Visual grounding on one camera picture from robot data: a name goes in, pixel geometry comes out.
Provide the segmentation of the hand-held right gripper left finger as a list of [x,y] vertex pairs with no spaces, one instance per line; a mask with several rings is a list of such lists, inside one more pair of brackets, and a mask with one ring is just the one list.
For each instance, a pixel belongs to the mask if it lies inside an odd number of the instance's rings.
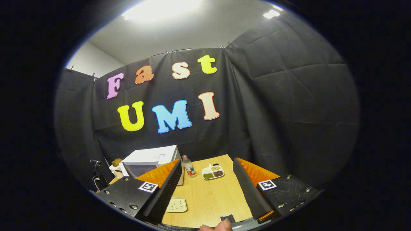
[[177,159],[137,178],[122,177],[96,193],[96,198],[130,218],[159,224],[181,174]]

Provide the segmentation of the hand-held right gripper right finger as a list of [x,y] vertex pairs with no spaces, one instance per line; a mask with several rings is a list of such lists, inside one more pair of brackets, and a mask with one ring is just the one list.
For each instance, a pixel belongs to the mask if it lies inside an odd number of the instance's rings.
[[287,217],[322,194],[292,174],[278,175],[240,158],[233,159],[232,170],[257,222]]

